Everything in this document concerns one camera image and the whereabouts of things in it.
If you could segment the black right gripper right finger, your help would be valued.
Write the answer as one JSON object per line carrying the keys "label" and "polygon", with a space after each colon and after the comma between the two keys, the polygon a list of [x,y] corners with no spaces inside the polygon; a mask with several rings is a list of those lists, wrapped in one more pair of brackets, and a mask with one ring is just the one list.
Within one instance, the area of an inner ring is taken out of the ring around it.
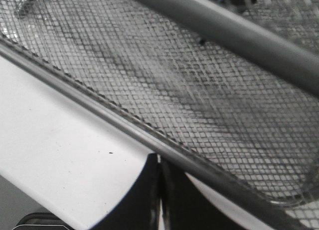
{"label": "black right gripper right finger", "polygon": [[185,172],[161,160],[161,199],[166,230],[238,230],[239,225],[216,208]]}

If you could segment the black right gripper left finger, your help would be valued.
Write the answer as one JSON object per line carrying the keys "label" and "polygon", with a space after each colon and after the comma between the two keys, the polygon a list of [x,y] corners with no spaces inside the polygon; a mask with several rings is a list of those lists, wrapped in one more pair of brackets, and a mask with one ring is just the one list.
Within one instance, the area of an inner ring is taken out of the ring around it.
{"label": "black right gripper left finger", "polygon": [[149,154],[130,190],[93,229],[157,230],[160,213],[159,175],[158,157]]}

